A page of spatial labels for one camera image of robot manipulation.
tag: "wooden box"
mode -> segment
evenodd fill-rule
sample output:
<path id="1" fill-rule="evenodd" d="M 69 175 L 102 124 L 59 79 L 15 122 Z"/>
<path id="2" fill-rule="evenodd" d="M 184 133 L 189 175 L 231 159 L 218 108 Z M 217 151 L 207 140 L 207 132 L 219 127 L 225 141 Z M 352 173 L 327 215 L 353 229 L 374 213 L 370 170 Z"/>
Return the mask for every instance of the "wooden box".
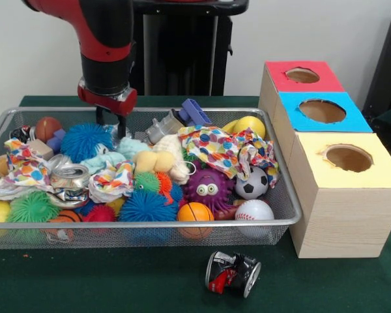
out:
<path id="1" fill-rule="evenodd" d="M 372 132 L 347 93 L 280 93 L 274 130 L 289 163 L 295 132 Z"/>
<path id="2" fill-rule="evenodd" d="M 299 258 L 372 258 L 391 230 L 391 156 L 376 134 L 296 133 L 289 172 Z"/>
<path id="3" fill-rule="evenodd" d="M 278 93 L 339 93 L 345 90 L 325 62 L 282 61 L 266 62 L 258 107 L 274 121 Z"/>

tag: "soccer ball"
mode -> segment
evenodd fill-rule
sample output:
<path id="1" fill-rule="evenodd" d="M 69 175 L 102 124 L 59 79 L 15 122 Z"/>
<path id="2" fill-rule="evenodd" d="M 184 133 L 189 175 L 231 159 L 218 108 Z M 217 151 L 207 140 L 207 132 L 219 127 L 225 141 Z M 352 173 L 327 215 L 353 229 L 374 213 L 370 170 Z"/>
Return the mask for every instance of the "soccer ball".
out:
<path id="1" fill-rule="evenodd" d="M 246 200 L 253 200 L 268 190 L 268 177 L 266 173 L 257 166 L 250 166 L 250 176 L 247 181 L 236 180 L 236 193 Z"/>

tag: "white wall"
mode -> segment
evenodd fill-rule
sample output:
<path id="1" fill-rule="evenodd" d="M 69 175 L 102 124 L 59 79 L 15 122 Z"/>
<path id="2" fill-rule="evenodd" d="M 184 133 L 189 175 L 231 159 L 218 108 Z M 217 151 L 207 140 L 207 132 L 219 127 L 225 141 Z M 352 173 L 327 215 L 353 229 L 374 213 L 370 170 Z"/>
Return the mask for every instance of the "white wall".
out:
<path id="1" fill-rule="evenodd" d="M 391 19 L 391 0 L 251 0 L 233 18 L 227 95 L 258 95 L 263 61 L 326 60 L 363 105 Z M 75 95 L 76 35 L 66 22 L 0 0 L 0 112 L 24 95 Z"/>

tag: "yellow box top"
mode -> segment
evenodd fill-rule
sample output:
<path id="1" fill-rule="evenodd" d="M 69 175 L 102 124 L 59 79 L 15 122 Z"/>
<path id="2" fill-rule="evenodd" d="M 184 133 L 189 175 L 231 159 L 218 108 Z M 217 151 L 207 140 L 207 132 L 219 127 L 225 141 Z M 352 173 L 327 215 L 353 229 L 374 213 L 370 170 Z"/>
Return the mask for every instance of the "yellow box top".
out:
<path id="1" fill-rule="evenodd" d="M 391 156 L 376 134 L 297 136 L 319 188 L 391 188 Z"/>

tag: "green table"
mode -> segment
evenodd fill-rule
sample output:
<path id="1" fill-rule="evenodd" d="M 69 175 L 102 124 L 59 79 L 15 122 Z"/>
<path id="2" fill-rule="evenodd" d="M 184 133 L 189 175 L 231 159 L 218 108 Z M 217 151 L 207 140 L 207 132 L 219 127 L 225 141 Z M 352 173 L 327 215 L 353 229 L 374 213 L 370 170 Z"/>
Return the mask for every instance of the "green table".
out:
<path id="1" fill-rule="evenodd" d="M 257 97 L 195 97 L 204 107 L 256 107 Z M 178 106 L 184 97 L 141 97 Z M 22 106 L 78 106 L 25 97 Z M 204 287 L 215 250 L 263 263 L 249 298 Z M 391 234 L 380 258 L 299 260 L 287 232 L 276 246 L 0 250 L 0 312 L 391 312 Z"/>

